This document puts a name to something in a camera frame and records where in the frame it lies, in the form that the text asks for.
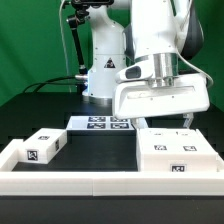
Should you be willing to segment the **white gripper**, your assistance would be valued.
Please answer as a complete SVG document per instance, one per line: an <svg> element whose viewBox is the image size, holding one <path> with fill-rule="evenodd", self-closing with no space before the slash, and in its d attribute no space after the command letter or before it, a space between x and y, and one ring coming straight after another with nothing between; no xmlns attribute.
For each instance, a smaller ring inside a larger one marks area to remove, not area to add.
<svg viewBox="0 0 224 224"><path fill-rule="evenodd" d="M177 75L171 86L151 85L152 72L130 66L116 75L112 113L118 119L133 119L135 129L148 127L144 117L184 114L184 128L190 128L193 112L206 111L209 96L206 78L200 73Z"/></svg>

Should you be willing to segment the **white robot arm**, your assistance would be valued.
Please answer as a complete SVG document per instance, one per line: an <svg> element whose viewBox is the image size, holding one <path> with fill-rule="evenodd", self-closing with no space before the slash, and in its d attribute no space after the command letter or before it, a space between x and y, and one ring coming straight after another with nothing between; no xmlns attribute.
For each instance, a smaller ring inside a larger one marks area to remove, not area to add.
<svg viewBox="0 0 224 224"><path fill-rule="evenodd" d="M180 74L178 62L188 63L202 47L203 31L194 0L112 0L128 8L131 21L122 27L111 20L107 5L89 5L93 65L84 99L112 106L118 119L135 127L146 117L181 114L188 128L195 112L209 108L207 86L212 78L198 68Z"/></svg>

